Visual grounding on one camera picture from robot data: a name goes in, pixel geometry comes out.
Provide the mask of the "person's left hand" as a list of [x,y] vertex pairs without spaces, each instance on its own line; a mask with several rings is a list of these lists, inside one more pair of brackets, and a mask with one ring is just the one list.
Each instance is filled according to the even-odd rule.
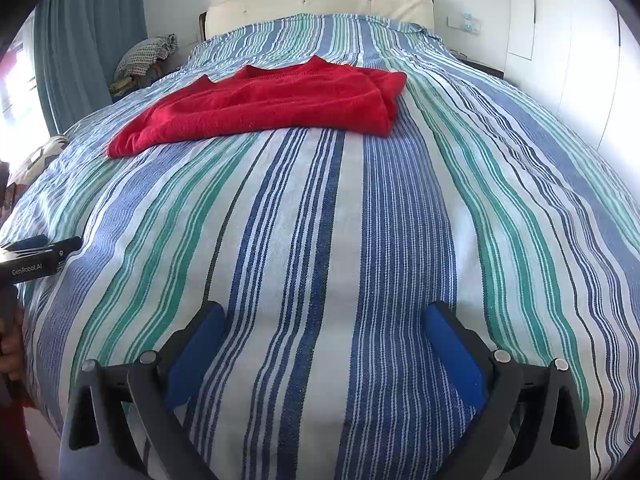
[[2,374],[12,382],[21,380],[25,370],[24,344],[22,335],[23,308],[17,304],[13,309],[13,325],[9,328],[6,320],[1,321],[1,361]]

